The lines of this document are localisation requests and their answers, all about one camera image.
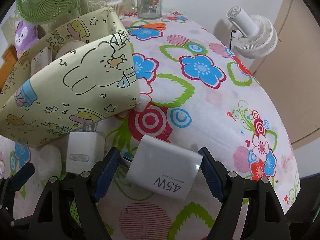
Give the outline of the beige cartoon board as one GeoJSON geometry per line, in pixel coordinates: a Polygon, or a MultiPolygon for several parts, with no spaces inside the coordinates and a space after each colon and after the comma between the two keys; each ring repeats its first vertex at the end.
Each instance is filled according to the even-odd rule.
{"type": "MultiPolygon", "coordinates": [[[[71,10],[75,16],[84,15],[107,6],[107,3],[113,0],[78,0],[77,7],[71,10]]],[[[125,11],[130,11],[130,0],[122,0],[125,11]]],[[[1,23],[1,39],[7,43],[14,43],[14,34],[16,25],[21,20],[16,9],[16,4],[13,4],[1,23]]]]}

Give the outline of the white small fan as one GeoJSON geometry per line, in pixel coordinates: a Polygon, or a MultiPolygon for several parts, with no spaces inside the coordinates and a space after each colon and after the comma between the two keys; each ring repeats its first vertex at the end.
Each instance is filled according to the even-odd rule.
{"type": "Polygon", "coordinates": [[[247,59],[265,57],[275,50],[278,34],[272,22],[261,15],[248,15],[244,9],[234,6],[226,13],[233,26],[230,50],[237,52],[247,59]]]}

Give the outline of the white labelled adapter box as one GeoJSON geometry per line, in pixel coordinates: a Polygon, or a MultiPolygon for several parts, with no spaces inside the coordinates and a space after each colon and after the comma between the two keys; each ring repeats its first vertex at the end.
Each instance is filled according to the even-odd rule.
{"type": "Polygon", "coordinates": [[[52,62],[52,51],[49,47],[42,49],[31,61],[30,75],[33,76],[52,62]]]}

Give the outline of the cotton swab container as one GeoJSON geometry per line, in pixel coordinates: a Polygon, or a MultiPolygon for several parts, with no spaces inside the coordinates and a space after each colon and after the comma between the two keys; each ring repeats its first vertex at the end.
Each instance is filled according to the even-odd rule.
{"type": "Polygon", "coordinates": [[[107,6],[113,8],[120,20],[122,20],[125,17],[123,0],[108,1],[107,6]]]}

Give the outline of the white square charger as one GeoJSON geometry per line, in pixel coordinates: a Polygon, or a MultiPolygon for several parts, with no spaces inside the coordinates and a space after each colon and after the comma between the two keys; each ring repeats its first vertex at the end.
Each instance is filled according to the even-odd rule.
{"type": "Polygon", "coordinates": [[[82,129],[69,133],[66,172],[80,174],[90,171],[104,158],[105,138],[97,132],[97,123],[84,124],[82,129]]]}

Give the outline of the round cream bear-print case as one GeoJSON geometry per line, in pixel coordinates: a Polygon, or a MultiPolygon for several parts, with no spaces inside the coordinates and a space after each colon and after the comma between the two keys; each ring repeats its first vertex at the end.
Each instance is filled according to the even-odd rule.
{"type": "Polygon", "coordinates": [[[73,40],[68,42],[67,44],[65,44],[62,48],[60,48],[60,50],[57,52],[55,59],[57,60],[58,58],[60,58],[61,56],[77,49],[80,48],[81,46],[84,46],[85,42],[82,41],[78,41],[78,40],[73,40]]]}

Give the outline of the orange handled scissors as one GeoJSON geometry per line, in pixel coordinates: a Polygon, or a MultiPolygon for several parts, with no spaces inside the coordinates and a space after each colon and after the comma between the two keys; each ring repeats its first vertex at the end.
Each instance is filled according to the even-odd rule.
{"type": "Polygon", "coordinates": [[[126,27],[127,29],[139,29],[139,28],[144,28],[144,29],[154,29],[154,30],[165,30],[167,28],[167,25],[165,23],[149,23],[149,24],[144,24],[144,25],[133,25],[133,26],[128,26],[126,27]]]}

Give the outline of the orange wooden chair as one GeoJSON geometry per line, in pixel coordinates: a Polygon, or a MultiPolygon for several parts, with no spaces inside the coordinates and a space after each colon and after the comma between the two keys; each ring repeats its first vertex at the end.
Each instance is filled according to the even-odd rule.
{"type": "Polygon", "coordinates": [[[17,58],[17,51],[13,45],[10,45],[6,51],[3,53],[2,58],[4,60],[3,64],[1,65],[1,72],[0,72],[0,85],[1,88],[4,86],[7,78],[9,77],[11,71],[13,70],[16,62],[18,61],[17,58]]]}

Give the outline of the floral tablecloth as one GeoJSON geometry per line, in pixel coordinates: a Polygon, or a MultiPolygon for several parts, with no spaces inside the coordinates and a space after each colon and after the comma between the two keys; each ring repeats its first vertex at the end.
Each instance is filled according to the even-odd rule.
{"type": "MultiPolygon", "coordinates": [[[[286,215],[300,190],[297,163],[274,104],[250,70],[215,36],[177,12],[147,23],[165,23],[167,28],[161,31],[127,29],[143,25],[137,17],[121,23],[130,38],[140,103],[96,122],[97,132],[105,138],[104,157],[113,147],[120,152],[108,191],[97,202],[110,239],[208,239],[222,206],[201,169],[185,200],[130,182],[126,175],[144,135],[195,153],[205,147],[227,171],[249,180],[267,178],[286,215]]],[[[16,64],[26,61],[29,49],[17,53],[16,64]]],[[[1,95],[10,88],[16,64],[1,95]]],[[[15,219],[33,214],[46,185],[37,171],[44,146],[60,150],[60,180],[74,174],[66,172],[68,136],[34,148],[1,135],[1,179],[27,163],[35,167],[15,193],[15,219]]],[[[232,239],[241,239],[248,202],[242,201],[232,239]]]]}

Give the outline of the purple plush rabbit toy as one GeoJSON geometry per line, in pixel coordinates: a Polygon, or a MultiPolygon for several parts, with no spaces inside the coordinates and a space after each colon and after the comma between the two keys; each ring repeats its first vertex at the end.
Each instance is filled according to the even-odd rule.
{"type": "Polygon", "coordinates": [[[18,54],[29,49],[39,40],[36,25],[20,20],[15,31],[15,48],[18,54]]]}

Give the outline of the yellow cartoon fabric storage box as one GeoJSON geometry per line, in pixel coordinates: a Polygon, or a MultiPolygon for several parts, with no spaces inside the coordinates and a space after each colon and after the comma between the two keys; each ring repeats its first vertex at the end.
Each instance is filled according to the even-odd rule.
{"type": "Polygon", "coordinates": [[[139,103],[129,34],[106,7],[55,29],[16,64],[10,88],[1,95],[1,135],[37,148],[139,103]],[[56,60],[73,40],[85,45],[56,60]],[[31,61],[45,47],[52,62],[31,76],[31,61]]]}

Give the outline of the white 45W charger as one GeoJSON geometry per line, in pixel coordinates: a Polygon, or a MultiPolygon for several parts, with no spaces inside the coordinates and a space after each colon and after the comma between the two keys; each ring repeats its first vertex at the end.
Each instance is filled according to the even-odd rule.
{"type": "Polygon", "coordinates": [[[144,135],[126,178],[145,189],[185,200],[202,163],[202,155],[144,135]]]}

